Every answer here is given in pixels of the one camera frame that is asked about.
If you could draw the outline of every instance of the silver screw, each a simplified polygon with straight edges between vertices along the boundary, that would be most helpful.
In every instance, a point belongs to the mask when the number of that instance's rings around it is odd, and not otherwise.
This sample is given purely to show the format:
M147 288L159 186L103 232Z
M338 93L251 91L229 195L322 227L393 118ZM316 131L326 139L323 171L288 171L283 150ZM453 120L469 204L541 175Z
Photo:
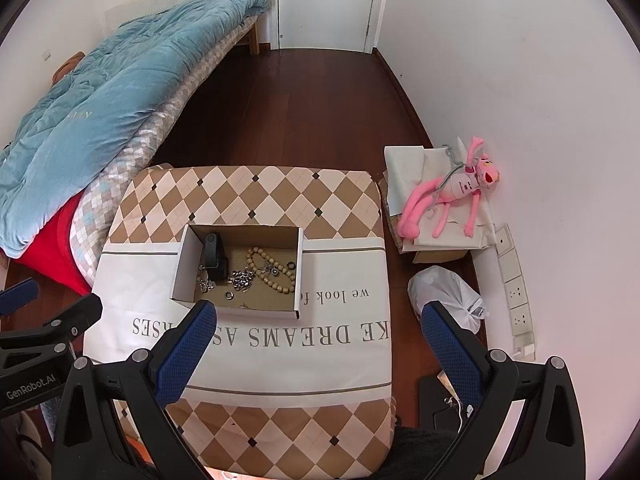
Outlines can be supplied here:
M503 363L507 360L507 354L502 350L491 350L489 356L497 363Z
M78 370L82 370L82 368L84 368L87 365L88 362L89 362L89 360L86 357L84 357L84 356L79 357L74 362L74 368L76 368Z
M141 363L147 357L149 357L149 352L144 348L138 348L135 352L133 352L133 354L131 354L131 358L137 363Z
M551 358L551 365L553 368L557 368L558 370L562 370L564 368L564 361L561 358L553 356Z

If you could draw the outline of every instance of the open white box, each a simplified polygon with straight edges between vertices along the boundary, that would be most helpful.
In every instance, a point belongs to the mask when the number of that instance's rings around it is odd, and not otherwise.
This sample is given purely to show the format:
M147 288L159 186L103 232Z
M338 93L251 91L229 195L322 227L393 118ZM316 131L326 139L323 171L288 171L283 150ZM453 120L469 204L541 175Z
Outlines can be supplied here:
M246 253L249 248L260 247L273 258L286 266L287 262L296 264L296 286L302 276L302 240L303 231L298 227L265 225L199 225L188 224L182 232L178 263L171 286L171 299L185 306L191 306L198 300L209 300L220 312L238 316L261 316L284 319L300 318L300 293L283 294L268 287L258 277L246 292L234 290L228 283L217 283L209 292L201 292L197 282L198 269L204 261L204 240L207 234L220 234L229 260L229 275L233 270L243 270L246 265ZM288 278L284 273L272 277L273 281L287 286ZM231 291L233 298L228 300L225 293Z

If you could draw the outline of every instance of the bed leg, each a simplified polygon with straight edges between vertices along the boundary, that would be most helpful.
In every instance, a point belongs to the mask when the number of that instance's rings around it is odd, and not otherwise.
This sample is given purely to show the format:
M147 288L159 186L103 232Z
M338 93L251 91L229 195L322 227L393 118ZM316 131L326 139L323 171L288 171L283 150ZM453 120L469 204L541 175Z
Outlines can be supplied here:
M260 54L260 43L258 43L258 29L254 26L249 29L247 33L249 38L249 54L252 56L258 56Z

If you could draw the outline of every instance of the pink panther plush toy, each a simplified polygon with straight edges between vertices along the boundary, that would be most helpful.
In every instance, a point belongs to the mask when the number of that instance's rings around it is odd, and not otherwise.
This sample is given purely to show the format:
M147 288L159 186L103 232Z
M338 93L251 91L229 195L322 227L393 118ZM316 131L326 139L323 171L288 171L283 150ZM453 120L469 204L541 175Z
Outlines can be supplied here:
M443 203L444 211L438 225L433 231L433 237L437 238L442 233L447 223L451 202L459 200L467 195L472 196L471 213L466 221L465 235L472 238L476 226L478 204L483 189L489 189L500 180L500 172L495 169L489 156L483 153L479 158L474 158L474 152L484 144L484 140L474 137L466 156L466 164L459 164L458 168L465 168L463 173L449 173L434 180L423 182L414 189L407 200L402 216L398 222L398 234L402 238L411 240L420 235L418 222L423 213L432 206Z

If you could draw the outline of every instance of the plastic bag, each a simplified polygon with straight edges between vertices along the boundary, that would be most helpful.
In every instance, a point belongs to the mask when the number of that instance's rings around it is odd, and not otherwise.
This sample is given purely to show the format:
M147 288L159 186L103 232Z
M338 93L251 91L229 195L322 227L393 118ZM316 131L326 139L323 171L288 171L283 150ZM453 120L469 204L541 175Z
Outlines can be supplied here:
M439 301L462 328L477 334L480 320L487 315L482 297L455 272L443 267L421 270L409 280L407 291L418 320L425 304Z

